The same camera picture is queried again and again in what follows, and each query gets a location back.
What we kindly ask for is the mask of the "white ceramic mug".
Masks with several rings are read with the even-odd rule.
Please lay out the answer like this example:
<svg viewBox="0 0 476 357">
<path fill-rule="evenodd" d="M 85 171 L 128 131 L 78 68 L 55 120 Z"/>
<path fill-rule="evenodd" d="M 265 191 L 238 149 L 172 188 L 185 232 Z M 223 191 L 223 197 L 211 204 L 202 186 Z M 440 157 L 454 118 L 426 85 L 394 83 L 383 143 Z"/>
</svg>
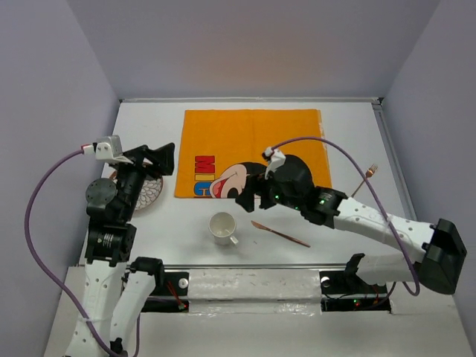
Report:
<svg viewBox="0 0 476 357">
<path fill-rule="evenodd" d="M 235 218 L 226 212 L 214 214 L 209 221 L 208 229 L 213 235 L 217 245 L 237 245 L 238 239 L 235 237 L 237 223 Z"/>
</svg>

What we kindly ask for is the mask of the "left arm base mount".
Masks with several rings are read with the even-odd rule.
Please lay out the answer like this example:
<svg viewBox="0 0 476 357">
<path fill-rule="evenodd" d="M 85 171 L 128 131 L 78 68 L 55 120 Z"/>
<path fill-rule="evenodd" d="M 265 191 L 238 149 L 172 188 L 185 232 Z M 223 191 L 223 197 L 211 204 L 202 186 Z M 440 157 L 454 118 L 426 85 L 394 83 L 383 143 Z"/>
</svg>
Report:
<svg viewBox="0 0 476 357">
<path fill-rule="evenodd" d="M 144 313 L 188 313 L 189 283 L 188 271 L 165 271 L 164 283 L 154 288 L 141 311 Z"/>
</svg>

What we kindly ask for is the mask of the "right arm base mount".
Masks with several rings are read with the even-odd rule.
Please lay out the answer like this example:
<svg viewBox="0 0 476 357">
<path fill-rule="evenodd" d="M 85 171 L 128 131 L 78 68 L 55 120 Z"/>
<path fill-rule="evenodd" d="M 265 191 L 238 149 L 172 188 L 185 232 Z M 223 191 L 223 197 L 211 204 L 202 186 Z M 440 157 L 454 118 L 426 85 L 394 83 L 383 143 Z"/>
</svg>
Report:
<svg viewBox="0 0 476 357">
<path fill-rule="evenodd" d="M 322 312 L 391 312 L 386 286 L 369 285 L 344 271 L 319 271 Z"/>
</svg>

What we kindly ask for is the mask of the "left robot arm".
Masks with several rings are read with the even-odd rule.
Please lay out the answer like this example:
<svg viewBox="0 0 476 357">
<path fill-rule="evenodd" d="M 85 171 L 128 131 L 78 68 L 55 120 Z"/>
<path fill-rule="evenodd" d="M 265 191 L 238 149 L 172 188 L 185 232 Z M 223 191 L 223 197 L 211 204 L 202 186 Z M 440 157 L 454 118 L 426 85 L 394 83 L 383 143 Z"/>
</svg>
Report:
<svg viewBox="0 0 476 357">
<path fill-rule="evenodd" d="M 98 178 L 86 190 L 89 227 L 80 314 L 67 356 L 127 356 L 127 341 L 150 294 L 164 287 L 160 259 L 130 260 L 136 228 L 131 224 L 144 182 L 174 171 L 173 143 L 122 152 L 99 142 L 96 153 L 114 167 L 114 179 Z"/>
</svg>

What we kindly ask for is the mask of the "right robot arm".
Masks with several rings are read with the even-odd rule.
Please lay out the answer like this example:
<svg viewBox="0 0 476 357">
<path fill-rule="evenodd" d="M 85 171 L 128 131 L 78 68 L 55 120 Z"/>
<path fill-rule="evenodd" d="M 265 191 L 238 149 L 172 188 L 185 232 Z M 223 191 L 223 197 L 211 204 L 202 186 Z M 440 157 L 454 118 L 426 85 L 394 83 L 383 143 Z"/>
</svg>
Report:
<svg viewBox="0 0 476 357">
<path fill-rule="evenodd" d="M 358 292 L 367 284 L 418 282 L 442 295 L 455 293 L 467 250 L 456 225 L 440 219 L 433 225 L 382 213 L 345 193 L 315 186 L 302 164 L 286 158 L 274 170 L 249 175 L 235 201 L 252 212 L 282 205 L 312 224 L 347 231 L 390 246 L 394 255 L 354 254 L 342 274 L 344 286 Z"/>
</svg>

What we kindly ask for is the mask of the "yellow Mickey Mouse cloth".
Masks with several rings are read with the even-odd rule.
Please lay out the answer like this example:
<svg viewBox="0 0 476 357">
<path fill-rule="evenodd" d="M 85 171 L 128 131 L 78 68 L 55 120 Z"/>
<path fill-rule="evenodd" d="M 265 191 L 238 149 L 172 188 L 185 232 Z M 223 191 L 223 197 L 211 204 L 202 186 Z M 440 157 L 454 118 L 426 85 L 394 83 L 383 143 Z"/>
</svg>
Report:
<svg viewBox="0 0 476 357">
<path fill-rule="evenodd" d="M 264 173 L 262 154 L 284 143 L 286 162 L 308 170 L 314 184 L 331 187 L 327 150 L 317 109 L 187 110 L 181 133 L 175 196 L 231 199 L 249 175 Z"/>
</svg>

